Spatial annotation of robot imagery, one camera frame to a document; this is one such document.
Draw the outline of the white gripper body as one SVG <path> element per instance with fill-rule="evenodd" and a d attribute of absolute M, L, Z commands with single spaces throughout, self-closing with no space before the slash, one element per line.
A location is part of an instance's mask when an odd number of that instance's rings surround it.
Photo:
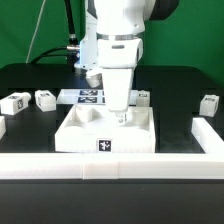
<path fill-rule="evenodd" d="M 143 55 L 141 38 L 98 40 L 98 66 L 102 73 L 105 103 L 111 112 L 128 110 L 134 70 Z"/>

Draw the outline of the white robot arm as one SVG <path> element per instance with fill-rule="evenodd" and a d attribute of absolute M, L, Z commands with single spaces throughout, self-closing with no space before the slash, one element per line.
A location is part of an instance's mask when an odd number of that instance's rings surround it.
<path fill-rule="evenodd" d="M 126 122 L 134 70 L 143 55 L 147 21 L 165 20 L 179 0 L 85 0 L 86 28 L 75 64 L 88 84 L 102 86 L 108 110 Z"/>

